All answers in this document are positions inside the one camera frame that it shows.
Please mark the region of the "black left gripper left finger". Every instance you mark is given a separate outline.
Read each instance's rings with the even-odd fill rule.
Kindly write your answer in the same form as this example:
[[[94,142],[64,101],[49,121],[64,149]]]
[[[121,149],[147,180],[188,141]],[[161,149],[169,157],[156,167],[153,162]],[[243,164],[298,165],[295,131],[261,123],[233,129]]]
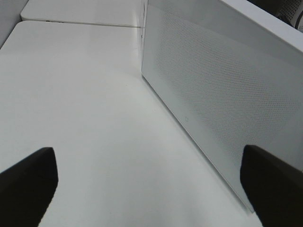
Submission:
[[[55,152],[41,148],[0,174],[0,225],[37,227],[59,182]]]

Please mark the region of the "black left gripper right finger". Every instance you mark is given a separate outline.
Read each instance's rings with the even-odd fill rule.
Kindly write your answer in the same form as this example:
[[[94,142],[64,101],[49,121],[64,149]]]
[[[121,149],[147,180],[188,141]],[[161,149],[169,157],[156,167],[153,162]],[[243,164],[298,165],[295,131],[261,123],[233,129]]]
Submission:
[[[303,173],[255,145],[246,145],[240,182],[264,227],[303,225]]]

